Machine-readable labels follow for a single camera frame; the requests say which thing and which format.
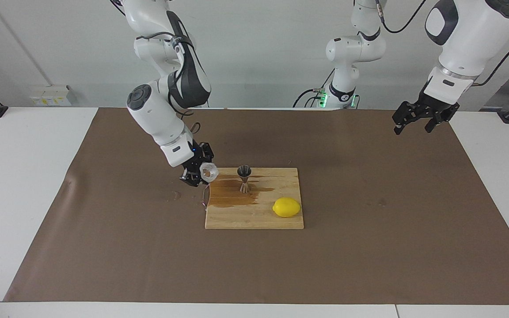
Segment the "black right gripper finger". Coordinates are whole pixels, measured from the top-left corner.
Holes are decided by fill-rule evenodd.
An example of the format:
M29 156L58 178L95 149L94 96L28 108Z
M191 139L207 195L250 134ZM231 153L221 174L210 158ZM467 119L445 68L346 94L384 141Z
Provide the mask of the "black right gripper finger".
M203 163L212 163L214 158L214 153L212 151L212 148L210 147L209 143L202 142L199 144L200 149L200 165Z
M182 176L179 178L181 181L192 187L198 187L205 184L202 175L198 171L184 169Z

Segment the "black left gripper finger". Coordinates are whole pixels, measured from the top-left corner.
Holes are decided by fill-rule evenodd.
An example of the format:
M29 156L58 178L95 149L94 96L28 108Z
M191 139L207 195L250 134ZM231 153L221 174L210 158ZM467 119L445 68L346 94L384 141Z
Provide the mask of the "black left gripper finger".
M418 105L416 103L404 101L400 104L398 109L396 109L392 115L392 120L394 121L395 125L394 133L396 135L400 135L406 125L414 123L419 119L416 110L418 110Z
M433 129L444 121L450 121L454 114L458 111L460 105L455 103L446 109L436 109L435 107L428 107L427 115L429 118L428 123L425 125L425 131L431 133Z

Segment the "steel double jigger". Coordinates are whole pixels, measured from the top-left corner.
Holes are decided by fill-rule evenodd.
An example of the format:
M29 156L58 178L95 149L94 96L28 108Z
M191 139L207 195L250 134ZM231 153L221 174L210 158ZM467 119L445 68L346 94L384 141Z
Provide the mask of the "steel double jigger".
M240 186L240 191L242 193L249 193L250 189L249 189L248 179L252 173L251 167L249 165L241 165L240 167L238 167L237 173L238 173L240 179L242 180L242 184Z

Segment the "wooden cutting board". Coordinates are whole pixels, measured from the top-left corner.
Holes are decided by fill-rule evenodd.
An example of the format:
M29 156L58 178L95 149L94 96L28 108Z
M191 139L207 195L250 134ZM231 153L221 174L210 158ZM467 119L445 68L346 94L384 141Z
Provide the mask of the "wooden cutting board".
M277 215L272 207L283 197L301 204L298 169L253 167L249 193L242 193L237 167L221 167L209 185L207 230L302 230L303 211L291 217Z

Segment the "brown paper table mat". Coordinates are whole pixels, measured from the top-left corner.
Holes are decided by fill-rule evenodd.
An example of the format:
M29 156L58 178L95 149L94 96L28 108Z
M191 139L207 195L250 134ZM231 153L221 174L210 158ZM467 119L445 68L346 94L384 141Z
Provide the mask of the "brown paper table mat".
M97 111L4 300L509 305L509 227L447 123L196 110L219 167L295 167L302 230L207 230L124 109Z

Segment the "yellow lemon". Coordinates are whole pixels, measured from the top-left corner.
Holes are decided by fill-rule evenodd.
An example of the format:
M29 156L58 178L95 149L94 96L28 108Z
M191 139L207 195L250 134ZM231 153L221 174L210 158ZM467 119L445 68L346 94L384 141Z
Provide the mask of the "yellow lemon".
M277 199L272 206L272 211L282 218L289 218L298 215L301 210L301 204L291 197L281 197Z

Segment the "white yellow wall socket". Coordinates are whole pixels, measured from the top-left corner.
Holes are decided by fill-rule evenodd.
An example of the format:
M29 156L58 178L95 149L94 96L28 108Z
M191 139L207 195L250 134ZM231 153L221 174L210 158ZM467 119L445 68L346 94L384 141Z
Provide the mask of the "white yellow wall socket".
M75 103L75 97L68 85L31 86L30 100L34 106L71 107Z

